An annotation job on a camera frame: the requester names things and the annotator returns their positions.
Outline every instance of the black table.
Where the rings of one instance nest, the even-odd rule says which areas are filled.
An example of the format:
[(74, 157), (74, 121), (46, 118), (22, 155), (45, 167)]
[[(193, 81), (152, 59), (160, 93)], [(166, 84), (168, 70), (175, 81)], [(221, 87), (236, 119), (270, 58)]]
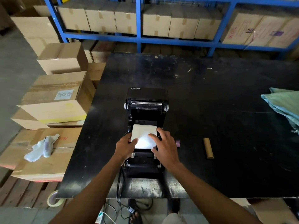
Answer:
[[(112, 54), (83, 125), (58, 197), (72, 198), (109, 161), (127, 130), (128, 87), (168, 90), (164, 129), (180, 139), (181, 162), (231, 198), (298, 197), (299, 135), (260, 97), (269, 87), (299, 90), (293, 62)], [(215, 159), (206, 158), (209, 137)], [(116, 197), (117, 179), (109, 198)], [(167, 171), (126, 178), (122, 198), (188, 197)]]

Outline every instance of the storage rack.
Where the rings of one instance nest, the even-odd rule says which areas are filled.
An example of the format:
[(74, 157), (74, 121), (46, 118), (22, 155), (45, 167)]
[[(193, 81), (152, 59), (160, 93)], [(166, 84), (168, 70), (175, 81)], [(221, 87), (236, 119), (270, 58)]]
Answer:
[(219, 25), (218, 31), (215, 37), (211, 41), (196, 41), (196, 40), (183, 40), (173, 38), (156, 38), (156, 37), (143, 37), (141, 34), (141, 3), (144, 0), (135, 0), (136, 2), (136, 26), (137, 35), (136, 37), (122, 36), (119, 33), (115, 35), (99, 35), (99, 34), (87, 34), (87, 33), (72, 33), (67, 32), (63, 26), (62, 19), (58, 11), (56, 11), (51, 0), (44, 0), (49, 8), (55, 25), (59, 31), (59, 34), (63, 42), (68, 42), (68, 38), (75, 39), (90, 39), (90, 40), (101, 40), (101, 41), (119, 41), (119, 42), (133, 42), (137, 44), (137, 52), (141, 52), (141, 43), (146, 44), (165, 44), (165, 45), (179, 45), (179, 46), (194, 46), (194, 47), (207, 47), (209, 51), (207, 56), (212, 56), (216, 48), (227, 48), (227, 49), (246, 49), (246, 50), (258, 50), (258, 51), (272, 51), (280, 52), (279, 57), (283, 57), (285, 53), (295, 48), (296, 44), (299, 43), (299, 37), (289, 45), (287, 48), (274, 48), (274, 47), (260, 47), (260, 46), (246, 46), (246, 45), (234, 45), (234, 44), (223, 44), (220, 42), (220, 37), (234, 11), (236, 4), (258, 4), (258, 5), (272, 5), (280, 7), (299, 7), (299, 1), (296, 0), (185, 0), (185, 1), (207, 1), (207, 2), (226, 2), (229, 3), (228, 10), (223, 16), (222, 21)]

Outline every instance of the crumpled white paper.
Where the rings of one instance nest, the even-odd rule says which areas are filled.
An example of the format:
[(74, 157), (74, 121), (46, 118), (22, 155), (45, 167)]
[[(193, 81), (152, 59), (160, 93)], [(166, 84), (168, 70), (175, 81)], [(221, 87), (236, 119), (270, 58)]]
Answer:
[(33, 151), (24, 156), (24, 159), (29, 162), (37, 161), (41, 156), (45, 158), (50, 157), (53, 150), (54, 142), (59, 138), (59, 134), (54, 136), (46, 136), (43, 140), (32, 146)]

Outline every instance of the pants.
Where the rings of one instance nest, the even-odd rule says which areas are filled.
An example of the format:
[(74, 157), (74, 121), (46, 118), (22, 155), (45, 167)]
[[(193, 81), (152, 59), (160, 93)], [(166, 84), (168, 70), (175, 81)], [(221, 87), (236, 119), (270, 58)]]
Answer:
[(166, 216), (162, 224), (187, 224), (184, 217), (180, 213), (171, 213)]

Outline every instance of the person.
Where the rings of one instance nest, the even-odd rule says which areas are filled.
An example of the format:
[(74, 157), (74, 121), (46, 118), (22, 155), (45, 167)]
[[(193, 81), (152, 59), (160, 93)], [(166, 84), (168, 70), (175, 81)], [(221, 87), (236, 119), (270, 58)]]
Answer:
[[(177, 146), (170, 132), (157, 128), (162, 140), (156, 135), (149, 134), (159, 150), (152, 149), (157, 159), (178, 180), (189, 197), (205, 216), (210, 224), (261, 224), (261, 222), (246, 209), (230, 200), (215, 188), (196, 177), (180, 162)], [(138, 139), (130, 141), (131, 134), (122, 137), (117, 143), (115, 153), (96, 177), (67, 204), (49, 224), (94, 224), (103, 207), (110, 187), (119, 171), (120, 166), (133, 153)], [(176, 211), (170, 211), (164, 223), (183, 223)], [(130, 223), (141, 223), (138, 212), (132, 215)]]

